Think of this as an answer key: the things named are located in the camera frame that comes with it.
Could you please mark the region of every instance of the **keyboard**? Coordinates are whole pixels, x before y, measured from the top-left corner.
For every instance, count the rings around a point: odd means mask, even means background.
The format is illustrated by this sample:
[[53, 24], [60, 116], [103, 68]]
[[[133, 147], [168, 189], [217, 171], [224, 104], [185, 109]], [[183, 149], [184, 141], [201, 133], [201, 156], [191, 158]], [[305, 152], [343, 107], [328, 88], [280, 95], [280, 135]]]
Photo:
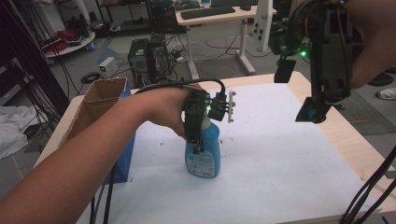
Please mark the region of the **keyboard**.
[[259, 0], [211, 0], [211, 7], [257, 6]]
[[202, 8], [191, 11], [182, 11], [180, 12], [180, 16], [181, 18], [183, 18], [183, 20], [190, 20], [195, 18], [216, 16], [216, 15], [233, 13], [233, 12], [235, 12], [235, 9], [233, 9], [232, 7], [209, 7], [209, 8]]

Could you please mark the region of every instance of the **table leg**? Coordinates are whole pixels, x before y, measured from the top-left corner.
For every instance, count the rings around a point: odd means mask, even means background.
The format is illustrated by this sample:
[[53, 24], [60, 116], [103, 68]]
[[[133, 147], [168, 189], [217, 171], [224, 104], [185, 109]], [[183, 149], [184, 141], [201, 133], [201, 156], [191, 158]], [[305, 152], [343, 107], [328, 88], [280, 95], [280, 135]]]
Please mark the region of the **table leg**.
[[192, 79], [198, 79], [198, 72], [197, 68], [195, 67], [194, 59], [192, 58], [192, 51], [191, 51], [191, 42], [190, 42], [190, 26], [186, 26], [186, 37], [187, 37], [187, 63], [189, 65], [190, 74]]
[[247, 38], [247, 28], [248, 28], [248, 19], [242, 20], [242, 28], [241, 28], [241, 45], [240, 50], [236, 51], [236, 56], [238, 56], [239, 60], [241, 60], [242, 64], [246, 67], [249, 75], [256, 74], [256, 69], [251, 65], [247, 56], [245, 55], [245, 46], [246, 46], [246, 38]]

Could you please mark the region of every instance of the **green led light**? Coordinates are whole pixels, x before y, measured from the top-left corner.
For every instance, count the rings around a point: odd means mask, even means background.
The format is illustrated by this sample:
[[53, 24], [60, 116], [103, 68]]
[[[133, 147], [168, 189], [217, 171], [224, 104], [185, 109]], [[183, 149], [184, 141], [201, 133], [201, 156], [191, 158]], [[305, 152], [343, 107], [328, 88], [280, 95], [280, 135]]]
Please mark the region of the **green led light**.
[[306, 56], [306, 51], [301, 51], [301, 52], [300, 52], [300, 55], [303, 56], [303, 57], [305, 57], [305, 56]]

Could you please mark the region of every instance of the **human arm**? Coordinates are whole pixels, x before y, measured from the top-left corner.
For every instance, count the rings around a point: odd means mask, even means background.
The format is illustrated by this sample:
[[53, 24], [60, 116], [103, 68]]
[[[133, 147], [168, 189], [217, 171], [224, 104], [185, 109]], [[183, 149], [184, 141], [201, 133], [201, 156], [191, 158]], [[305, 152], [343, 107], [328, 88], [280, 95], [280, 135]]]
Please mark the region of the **human arm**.
[[75, 223], [143, 122], [184, 135], [180, 114], [186, 97], [182, 89], [164, 88], [118, 101], [37, 165], [0, 202], [0, 223]]
[[360, 88], [396, 64], [396, 1], [348, 0], [345, 8], [364, 45], [350, 80], [352, 88]]

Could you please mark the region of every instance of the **hand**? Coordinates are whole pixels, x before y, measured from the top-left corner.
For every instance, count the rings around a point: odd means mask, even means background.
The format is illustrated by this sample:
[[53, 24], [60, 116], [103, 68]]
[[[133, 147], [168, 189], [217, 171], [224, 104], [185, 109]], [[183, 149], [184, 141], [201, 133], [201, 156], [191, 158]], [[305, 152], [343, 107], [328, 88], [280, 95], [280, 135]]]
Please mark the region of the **hand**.
[[346, 10], [361, 34], [363, 51], [353, 63], [352, 88], [359, 88], [396, 64], [396, 1], [349, 0]]
[[181, 110], [189, 91], [181, 88], [159, 88], [137, 94], [148, 107], [146, 119], [165, 127], [185, 138]]

